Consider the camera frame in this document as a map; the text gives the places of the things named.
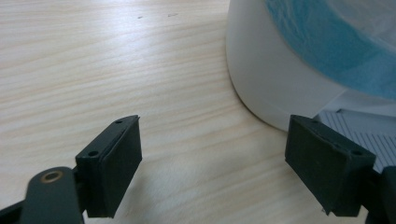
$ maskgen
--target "black bracket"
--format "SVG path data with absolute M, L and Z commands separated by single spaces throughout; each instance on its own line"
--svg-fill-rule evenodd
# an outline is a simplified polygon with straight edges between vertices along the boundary
M 396 167 L 377 173 L 375 154 L 367 149 L 314 119 L 292 115 L 285 157 L 326 214 L 355 217 L 363 205 L 366 223 L 396 223 Z
M 139 117 L 111 123 L 76 156 L 77 166 L 33 177 L 25 200 L 0 211 L 0 223 L 83 223 L 114 217 L 142 161 Z

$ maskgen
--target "wooden table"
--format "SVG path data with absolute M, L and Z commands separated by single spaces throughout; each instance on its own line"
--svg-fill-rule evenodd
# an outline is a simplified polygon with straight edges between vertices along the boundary
M 141 117 L 143 161 L 114 219 L 363 223 L 326 217 L 252 115 L 225 58 L 227 0 L 0 3 L 0 208 L 115 119 Z

